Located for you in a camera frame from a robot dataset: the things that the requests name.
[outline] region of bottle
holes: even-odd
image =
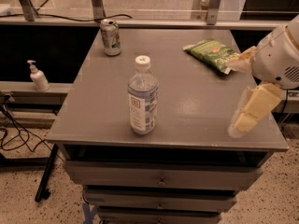
[[[135,133],[146,134],[156,126],[158,78],[150,71],[150,57],[135,58],[135,74],[129,79],[130,124]]]
[[[36,66],[34,65],[36,61],[28,60],[27,62],[30,64],[30,78],[35,83],[37,90],[46,91],[50,87],[50,84],[47,81],[45,74],[36,68]]]

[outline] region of pump dispenser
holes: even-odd
[[[35,83],[37,90],[46,91],[50,87],[50,84],[47,81],[45,74],[41,70],[38,70],[36,68],[36,66],[34,65],[36,61],[28,60],[27,62],[30,64],[30,78]]]

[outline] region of beverage can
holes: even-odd
[[[105,54],[116,56],[121,53],[119,25],[112,19],[103,19],[100,24]]]

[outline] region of snack bag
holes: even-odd
[[[231,59],[239,57],[239,54],[234,52],[232,48],[214,39],[200,41],[195,45],[184,47],[183,50],[226,75],[230,73],[231,69],[225,64]]]

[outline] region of dresser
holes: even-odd
[[[214,38],[238,51],[228,30],[120,28],[121,54],[98,35],[47,140],[105,223],[213,224],[288,149],[272,115],[250,133],[227,133],[251,74],[219,75],[182,48]],[[147,135],[129,124],[127,82],[148,55],[159,79],[158,121]]]

